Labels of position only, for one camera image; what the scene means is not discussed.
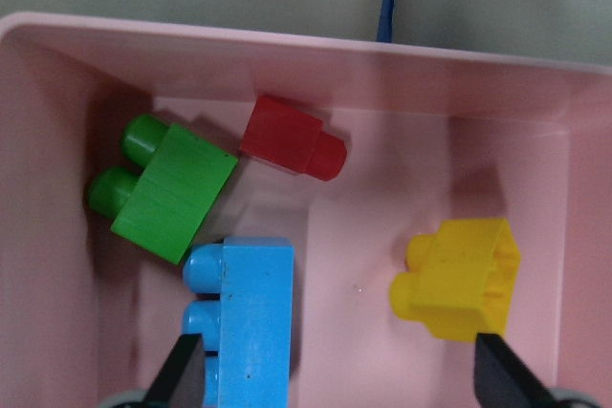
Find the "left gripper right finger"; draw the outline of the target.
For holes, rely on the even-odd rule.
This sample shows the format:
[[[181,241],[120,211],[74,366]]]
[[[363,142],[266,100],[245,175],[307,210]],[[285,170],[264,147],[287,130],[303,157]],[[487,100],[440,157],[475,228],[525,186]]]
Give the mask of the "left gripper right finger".
[[[533,372],[495,333],[475,340],[473,390],[481,407],[555,407],[557,401]]]

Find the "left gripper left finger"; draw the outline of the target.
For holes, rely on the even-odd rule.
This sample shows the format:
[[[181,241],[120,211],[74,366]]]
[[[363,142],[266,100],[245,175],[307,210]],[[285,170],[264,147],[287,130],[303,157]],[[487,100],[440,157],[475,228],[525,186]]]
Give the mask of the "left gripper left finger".
[[[201,407],[205,398],[205,350],[200,333],[181,334],[143,397],[144,407]]]

